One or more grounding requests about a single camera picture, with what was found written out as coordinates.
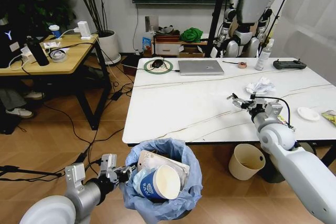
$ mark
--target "marble table top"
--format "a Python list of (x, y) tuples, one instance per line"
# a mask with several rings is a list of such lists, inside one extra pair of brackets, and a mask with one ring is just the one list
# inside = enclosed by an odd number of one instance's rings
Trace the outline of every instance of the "marble table top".
[[(139, 61), (122, 138), (124, 143), (137, 144), (167, 137), (190, 143), (258, 142), (248, 112), (235, 107), (226, 98), (235, 93), (248, 100), (246, 85), (261, 77), (274, 83), (273, 96), (289, 103), (297, 140), (336, 139), (336, 127), (325, 118), (311, 122), (297, 113), (298, 107), (309, 107), (318, 113), (336, 110), (336, 87), (310, 68), (277, 70), (272, 65), (276, 59), (270, 58), (264, 70), (258, 71), (254, 69), (255, 58), (218, 58), (213, 60), (225, 71), (223, 76), (181, 76), (174, 71), (151, 74), (140, 70), (150, 60), (153, 59)], [(177, 70), (178, 60), (190, 59), (167, 60)], [(239, 69), (223, 60), (245, 61), (248, 67)], [(281, 115), (287, 119), (286, 107)]]

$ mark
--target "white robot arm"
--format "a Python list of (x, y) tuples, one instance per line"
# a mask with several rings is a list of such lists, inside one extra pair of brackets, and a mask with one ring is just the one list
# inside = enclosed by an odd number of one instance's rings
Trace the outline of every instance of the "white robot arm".
[(84, 185), (84, 164), (67, 166), (65, 196), (50, 196), (35, 203), (22, 217), (20, 224), (89, 224), (95, 206), (101, 204), (119, 183), (127, 182), (135, 169), (135, 165), (116, 167), (116, 164), (115, 154), (104, 154), (100, 160), (98, 178), (90, 179)]
[[(255, 57), (259, 44), (264, 42), (267, 21), (272, 14), (270, 9), (274, 0), (229, 0), (229, 8), (225, 10), (223, 27), (217, 39), (212, 57), (224, 51), (225, 57), (238, 57), (245, 53), (246, 57)], [(237, 17), (238, 28), (233, 36), (229, 30), (233, 19)], [(250, 27), (258, 22), (255, 36)]]
[(295, 141), (293, 131), (278, 119), (282, 105), (251, 96), (245, 101), (233, 94), (233, 103), (252, 116), (264, 151), (306, 209), (326, 224), (336, 223), (336, 177), (315, 155)]

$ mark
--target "blue plastic bag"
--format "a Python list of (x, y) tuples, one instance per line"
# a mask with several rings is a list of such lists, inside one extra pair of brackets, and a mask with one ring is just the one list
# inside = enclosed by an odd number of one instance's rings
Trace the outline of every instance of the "blue plastic bag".
[(157, 223), (160, 220), (173, 220), (182, 215), (185, 211), (196, 207), (197, 201), (201, 198), (202, 172), (200, 164), (193, 151), (179, 140), (159, 139), (142, 142), (132, 148), (126, 158), (126, 165), (138, 162), (142, 150), (158, 150), (159, 153), (168, 154), (171, 159), (181, 161), (190, 166), (188, 180), (178, 197), (164, 203), (153, 203), (147, 198), (138, 196), (132, 186), (134, 171), (127, 184), (120, 184), (123, 192), (124, 205), (128, 209), (137, 210), (144, 221), (148, 224)]

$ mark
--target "trash can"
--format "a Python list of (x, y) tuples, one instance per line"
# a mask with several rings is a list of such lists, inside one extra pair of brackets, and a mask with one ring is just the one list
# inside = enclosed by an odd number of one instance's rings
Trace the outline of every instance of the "trash can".
[(189, 176), (176, 199), (153, 203), (147, 198), (140, 197), (134, 190), (132, 182), (137, 173), (135, 170), (128, 183), (119, 186), (123, 192), (125, 207), (137, 210), (144, 221), (149, 224), (184, 217), (196, 207), (203, 188), (201, 167), (193, 151), (183, 141), (171, 138), (145, 141), (132, 148), (125, 164), (137, 163), (142, 150), (157, 150), (158, 154), (167, 154), (169, 158), (189, 165)]
[(248, 180), (265, 166), (263, 153), (250, 144), (238, 144), (229, 162), (229, 171), (239, 180)]

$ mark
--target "remote controller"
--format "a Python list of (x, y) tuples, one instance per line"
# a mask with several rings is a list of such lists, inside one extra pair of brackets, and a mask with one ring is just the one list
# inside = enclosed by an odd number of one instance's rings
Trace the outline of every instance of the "remote controller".
[(283, 69), (283, 68), (304, 69), (304, 68), (307, 67), (307, 65), (304, 64), (303, 62), (301, 62), (300, 59), (294, 60), (294, 61), (279, 61), (279, 59), (278, 59), (278, 60), (273, 62), (273, 66), (276, 69)]

